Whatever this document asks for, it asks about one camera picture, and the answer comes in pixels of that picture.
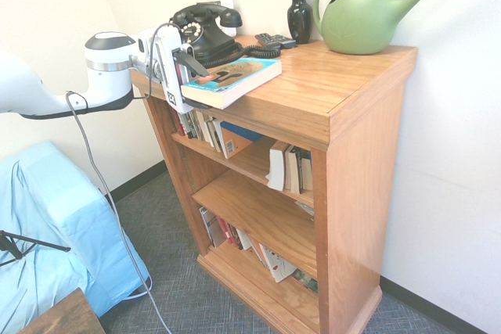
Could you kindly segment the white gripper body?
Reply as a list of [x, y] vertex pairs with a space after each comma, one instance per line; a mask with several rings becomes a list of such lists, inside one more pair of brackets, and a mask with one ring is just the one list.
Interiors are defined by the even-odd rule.
[[188, 81], [188, 69], [175, 62], [175, 52], [185, 52], [177, 27], [161, 24], [153, 37], [153, 59], [160, 69], [160, 82], [168, 104], [178, 113], [188, 113], [193, 107], [181, 93], [181, 85]]

